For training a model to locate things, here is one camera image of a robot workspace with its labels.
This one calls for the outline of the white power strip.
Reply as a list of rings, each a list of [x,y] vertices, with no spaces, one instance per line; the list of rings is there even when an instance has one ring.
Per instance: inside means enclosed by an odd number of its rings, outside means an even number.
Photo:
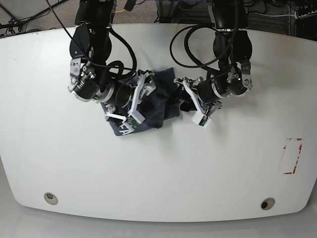
[[[315,16],[317,14],[317,10],[315,8],[302,8],[296,11],[295,18],[296,19],[305,19],[308,17]]]

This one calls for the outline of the red tape rectangle marking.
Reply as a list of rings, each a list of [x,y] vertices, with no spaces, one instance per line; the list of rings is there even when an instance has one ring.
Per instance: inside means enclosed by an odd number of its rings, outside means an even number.
[[[302,138],[286,138],[282,151],[281,169],[284,175],[295,173],[302,150]]]

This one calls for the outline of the black tripod stand legs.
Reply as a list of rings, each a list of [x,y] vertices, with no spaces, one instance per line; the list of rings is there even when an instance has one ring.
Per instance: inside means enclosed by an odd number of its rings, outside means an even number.
[[[16,35],[22,35],[26,33],[34,33],[41,31],[40,29],[28,29],[28,25],[35,20],[43,18],[52,12],[52,9],[60,6],[61,4],[67,2],[67,0],[58,0],[56,3],[52,4],[51,7],[47,7],[40,12],[17,19],[9,10],[7,10],[2,4],[0,5],[0,10],[4,12],[8,17],[9,21],[4,24],[0,24],[0,38],[7,38]]]

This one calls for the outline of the dark blue T-shirt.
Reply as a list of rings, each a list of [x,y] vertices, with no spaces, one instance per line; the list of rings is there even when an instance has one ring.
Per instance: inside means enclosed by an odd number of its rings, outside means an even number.
[[[139,70],[135,75],[124,79],[123,82],[136,89],[138,77],[145,72],[146,71]],[[156,84],[156,89],[150,95],[145,95],[137,105],[137,111],[145,117],[145,121],[140,126],[138,126],[134,131],[131,131],[126,127],[125,122],[122,122],[119,119],[106,117],[106,120],[109,122],[116,136],[144,132],[152,128],[158,129],[163,126],[163,122],[165,120],[180,116],[179,106],[173,104],[173,94],[178,87],[173,82],[175,79],[174,68],[153,71],[153,73],[155,74],[153,80]],[[131,108],[131,104],[132,100],[125,107],[119,108],[110,104],[101,103],[104,113],[108,111],[110,113],[126,117],[128,117],[128,111]]]

